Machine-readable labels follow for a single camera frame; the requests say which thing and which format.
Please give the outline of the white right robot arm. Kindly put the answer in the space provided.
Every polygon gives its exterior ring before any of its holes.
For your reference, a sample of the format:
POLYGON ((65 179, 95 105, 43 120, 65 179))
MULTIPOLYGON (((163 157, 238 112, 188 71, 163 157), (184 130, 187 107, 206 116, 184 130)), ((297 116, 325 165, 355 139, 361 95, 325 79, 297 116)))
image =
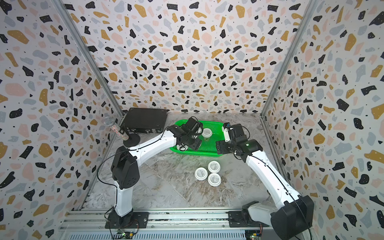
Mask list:
POLYGON ((219 155, 233 154, 246 163, 259 177, 275 206, 265 206, 257 201, 243 206, 242 221, 245 225, 257 223, 271 226, 282 240, 297 237, 310 231, 313 222, 314 202, 301 196, 271 164, 262 146, 256 140, 217 141, 219 155))

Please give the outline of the green plastic basket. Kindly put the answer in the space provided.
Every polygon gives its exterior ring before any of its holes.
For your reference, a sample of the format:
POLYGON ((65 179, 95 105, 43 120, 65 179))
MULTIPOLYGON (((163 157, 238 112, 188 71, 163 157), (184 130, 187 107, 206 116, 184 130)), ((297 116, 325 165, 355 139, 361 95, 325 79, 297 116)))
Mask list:
POLYGON ((212 130, 213 135, 205 140, 203 136, 199 136, 199 139, 202 140, 202 144, 197 151, 188 148, 185 151, 180 151, 177 147, 170 148, 171 151, 182 154, 182 155, 192 155, 192 156, 204 156, 204 157, 219 157, 217 153, 216 142, 222 141, 225 139, 225 135, 223 133, 223 123, 220 122, 212 122, 212 121, 200 121, 203 123, 204 128, 208 128, 212 130))

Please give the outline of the black microphone stand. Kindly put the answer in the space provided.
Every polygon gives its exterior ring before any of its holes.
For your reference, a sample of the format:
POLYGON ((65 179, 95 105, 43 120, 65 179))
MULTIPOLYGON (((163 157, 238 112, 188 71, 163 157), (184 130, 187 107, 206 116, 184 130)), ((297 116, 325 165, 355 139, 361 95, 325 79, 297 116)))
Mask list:
POLYGON ((125 127, 121 127, 119 133, 122 135, 123 145, 126 148, 134 147, 140 143, 140 136, 136 133, 130 133, 125 127))

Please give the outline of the black ribbed hard case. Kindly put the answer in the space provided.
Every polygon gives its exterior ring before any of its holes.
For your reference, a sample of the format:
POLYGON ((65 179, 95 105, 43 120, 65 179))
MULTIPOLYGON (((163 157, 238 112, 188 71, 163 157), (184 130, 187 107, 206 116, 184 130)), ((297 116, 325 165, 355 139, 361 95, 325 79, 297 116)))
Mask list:
POLYGON ((121 123, 121 128, 126 133, 160 134, 164 130, 167 114, 165 109, 130 108, 121 123))

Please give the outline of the rhinestone silver microphone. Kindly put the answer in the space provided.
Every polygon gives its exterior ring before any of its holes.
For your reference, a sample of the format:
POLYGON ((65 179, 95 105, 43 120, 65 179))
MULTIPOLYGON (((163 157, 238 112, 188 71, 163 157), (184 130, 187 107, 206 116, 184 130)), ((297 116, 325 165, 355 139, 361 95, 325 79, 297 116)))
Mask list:
POLYGON ((119 125, 117 125, 113 117, 105 117, 104 123, 105 125, 110 127, 124 141, 127 141, 130 138, 129 135, 119 125))

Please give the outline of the aluminium corner post left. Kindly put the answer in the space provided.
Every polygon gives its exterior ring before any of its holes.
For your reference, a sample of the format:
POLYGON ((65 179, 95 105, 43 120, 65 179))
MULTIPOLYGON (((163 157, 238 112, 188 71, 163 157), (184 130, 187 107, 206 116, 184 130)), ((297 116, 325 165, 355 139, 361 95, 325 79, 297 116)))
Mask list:
POLYGON ((111 105, 115 111, 115 113, 118 115, 118 119, 122 119, 124 116, 123 111, 120 109, 119 104, 117 100, 115 99, 114 95, 112 94, 112 91, 110 90, 108 83, 105 81, 105 78, 100 71, 99 67, 97 66, 95 60, 93 59, 92 55, 90 54, 90 51, 87 47, 87 45, 84 43, 81 34, 79 33, 76 25, 74 24, 74 21, 72 20, 70 14, 68 13, 63 1, 52 1, 55 10, 58 12, 59 16, 62 18, 63 22, 65 23, 68 31, 71 33, 73 40, 76 42, 77 46, 79 47, 79 50, 81 51, 82 55, 84 56, 86 62, 88 63, 91 71, 95 74, 96 78, 98 79, 99 83, 101 84, 101 87, 103 88, 105 94, 107 95, 108 99, 111 102, 111 105))

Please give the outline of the aluminium corner post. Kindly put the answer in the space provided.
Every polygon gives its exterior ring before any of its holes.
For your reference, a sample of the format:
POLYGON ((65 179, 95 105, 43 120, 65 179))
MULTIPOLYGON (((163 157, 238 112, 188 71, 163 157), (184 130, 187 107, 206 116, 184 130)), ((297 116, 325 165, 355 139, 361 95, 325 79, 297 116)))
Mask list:
POLYGON ((115 99, 114 95, 112 94, 112 91, 110 90, 108 83, 105 81, 105 78, 100 71, 99 67, 97 66, 95 60, 93 59, 92 55, 90 54, 90 51, 87 47, 87 45, 84 43, 81 34, 79 33, 76 25, 74 24, 74 21, 72 20, 70 14, 68 13, 63 1, 52 1, 55 10, 58 12, 59 16, 62 18, 63 22, 65 23, 68 31, 71 33, 73 40, 76 42, 77 46, 79 47, 79 50, 81 51, 82 55, 84 56, 86 62, 88 63, 91 71, 95 74, 96 78, 98 79, 99 83, 101 84, 101 87, 103 88, 105 94, 107 95, 108 99, 111 102, 111 105, 115 111, 115 113, 118 115, 118 119, 122 119, 124 116, 123 111, 120 109, 119 104, 117 100, 115 99))
POLYGON ((271 89, 270 94, 267 98, 265 106, 264 106, 264 108, 260 114, 261 119, 263 119, 267 115, 268 108, 272 105, 274 95, 278 91, 278 87, 281 84, 281 82, 283 81, 283 78, 284 78, 284 75, 286 74, 288 66, 289 66, 292 58, 294 57, 295 51, 296 51, 296 49, 297 49, 297 47, 298 47, 298 45, 299 45, 299 43, 303 37, 304 32, 306 31, 307 25, 310 21, 311 16, 313 15, 313 13, 316 9, 318 3, 319 3, 318 0, 310 0, 309 1, 309 4, 308 4, 308 6, 304 12, 304 15, 303 15, 303 19, 301 20, 301 23, 298 27, 297 33, 296 33, 295 37, 293 38, 293 41, 292 41, 291 46, 288 50, 288 53, 287 53, 287 55, 286 55, 286 57, 282 63, 280 71, 277 75, 277 79, 276 79, 274 85, 272 86, 272 89, 271 89))

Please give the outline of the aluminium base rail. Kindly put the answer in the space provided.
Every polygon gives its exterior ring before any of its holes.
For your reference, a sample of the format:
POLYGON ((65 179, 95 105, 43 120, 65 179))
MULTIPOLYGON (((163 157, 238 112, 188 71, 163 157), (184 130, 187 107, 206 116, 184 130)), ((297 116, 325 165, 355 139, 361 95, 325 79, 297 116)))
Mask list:
POLYGON ((231 227, 233 208, 137 210, 133 223, 107 226, 107 211, 71 211, 59 228, 60 240, 277 240, 271 226, 231 227))

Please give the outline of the aluminium corner post right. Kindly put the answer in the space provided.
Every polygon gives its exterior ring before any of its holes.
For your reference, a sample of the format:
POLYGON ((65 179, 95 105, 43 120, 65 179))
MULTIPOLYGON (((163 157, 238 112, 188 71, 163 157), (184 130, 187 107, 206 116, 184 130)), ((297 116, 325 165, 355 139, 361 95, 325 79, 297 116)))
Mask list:
POLYGON ((288 66, 289 66, 292 58, 294 57, 295 51, 296 51, 296 49, 297 49, 297 47, 298 47, 298 45, 299 45, 299 43, 303 37, 304 32, 306 31, 307 25, 310 21, 311 16, 313 15, 313 13, 316 9, 318 3, 319 3, 318 0, 310 0, 309 1, 309 4, 308 4, 308 6, 304 12, 304 15, 303 15, 303 19, 301 20, 301 23, 298 27, 297 33, 296 33, 295 37, 293 38, 293 41, 292 41, 291 46, 288 50, 288 53, 287 53, 287 55, 286 55, 286 57, 282 63, 280 71, 277 75, 277 79, 276 79, 274 85, 272 86, 272 89, 271 89, 270 94, 267 98, 265 106, 264 106, 264 108, 260 114, 261 119, 263 119, 267 115, 268 108, 272 105, 274 95, 278 91, 278 87, 281 84, 281 82, 283 81, 283 78, 284 78, 284 75, 286 74, 288 66))

